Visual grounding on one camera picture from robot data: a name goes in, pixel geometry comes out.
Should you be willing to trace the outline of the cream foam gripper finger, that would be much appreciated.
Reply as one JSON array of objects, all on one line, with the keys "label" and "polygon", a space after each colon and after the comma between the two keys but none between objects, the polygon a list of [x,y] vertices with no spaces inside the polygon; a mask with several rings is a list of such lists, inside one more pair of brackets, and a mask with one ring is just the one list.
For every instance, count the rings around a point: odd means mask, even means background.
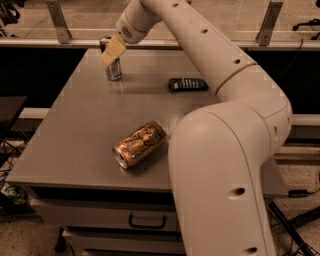
[{"label": "cream foam gripper finger", "polygon": [[126,42],[120,35],[112,36],[108,45],[101,55],[101,62],[105,66],[112,64],[118,57],[120,57],[126,50]]}]

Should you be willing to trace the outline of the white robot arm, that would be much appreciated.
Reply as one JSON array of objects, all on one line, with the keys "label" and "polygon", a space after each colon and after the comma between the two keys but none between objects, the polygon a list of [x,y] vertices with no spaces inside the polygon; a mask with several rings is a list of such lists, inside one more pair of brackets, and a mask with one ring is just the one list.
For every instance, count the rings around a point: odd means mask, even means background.
[{"label": "white robot arm", "polygon": [[168,163],[187,256],[276,256],[261,167],[291,130],[291,104],[273,79],[187,0],[130,0],[102,55],[119,57],[164,22],[217,103],[181,119]]}]

